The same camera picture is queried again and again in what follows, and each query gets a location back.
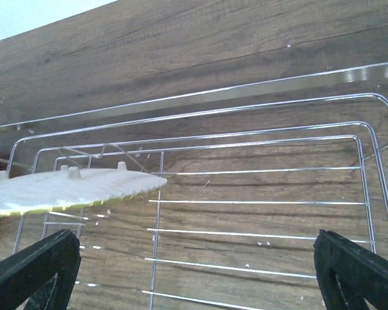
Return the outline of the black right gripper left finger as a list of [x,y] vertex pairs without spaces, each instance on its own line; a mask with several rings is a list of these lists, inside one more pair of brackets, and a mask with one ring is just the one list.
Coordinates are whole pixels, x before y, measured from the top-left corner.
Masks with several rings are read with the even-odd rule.
[[0,309],[66,309],[80,263],[80,242],[69,229],[1,260]]

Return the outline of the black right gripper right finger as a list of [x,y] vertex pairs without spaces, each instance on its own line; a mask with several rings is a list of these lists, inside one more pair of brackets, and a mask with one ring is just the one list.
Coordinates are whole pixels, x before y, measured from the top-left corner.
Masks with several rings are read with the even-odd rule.
[[388,309],[388,260],[321,229],[314,243],[314,266],[327,309]]

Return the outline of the woven bamboo-pattern plate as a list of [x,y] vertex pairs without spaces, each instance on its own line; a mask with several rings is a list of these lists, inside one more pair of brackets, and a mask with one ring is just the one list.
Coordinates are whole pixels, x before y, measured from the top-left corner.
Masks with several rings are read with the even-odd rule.
[[60,170],[9,178],[0,171],[0,217],[92,206],[112,199],[132,198],[167,184],[163,177],[117,168]]

